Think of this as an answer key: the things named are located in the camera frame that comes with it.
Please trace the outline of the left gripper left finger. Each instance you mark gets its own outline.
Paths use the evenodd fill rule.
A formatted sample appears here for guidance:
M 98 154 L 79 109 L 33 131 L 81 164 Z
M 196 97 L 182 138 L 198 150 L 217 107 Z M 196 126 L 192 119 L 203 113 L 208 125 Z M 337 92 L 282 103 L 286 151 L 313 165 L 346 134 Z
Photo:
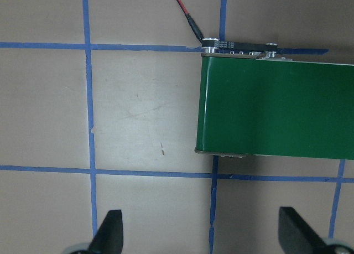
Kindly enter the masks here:
M 119 254 L 123 250 L 123 217 L 122 210 L 110 210 L 107 212 L 96 235 L 86 248 L 73 246 L 67 248 L 64 253 L 100 253 Z

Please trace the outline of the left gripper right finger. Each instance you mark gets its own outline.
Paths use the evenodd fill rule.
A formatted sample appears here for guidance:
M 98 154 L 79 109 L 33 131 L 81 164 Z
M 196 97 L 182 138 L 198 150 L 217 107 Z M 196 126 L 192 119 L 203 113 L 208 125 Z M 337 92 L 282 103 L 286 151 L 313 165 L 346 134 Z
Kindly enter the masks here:
M 286 254 L 353 253 L 353 247 L 342 241 L 320 237 L 290 206 L 279 208 L 278 241 Z

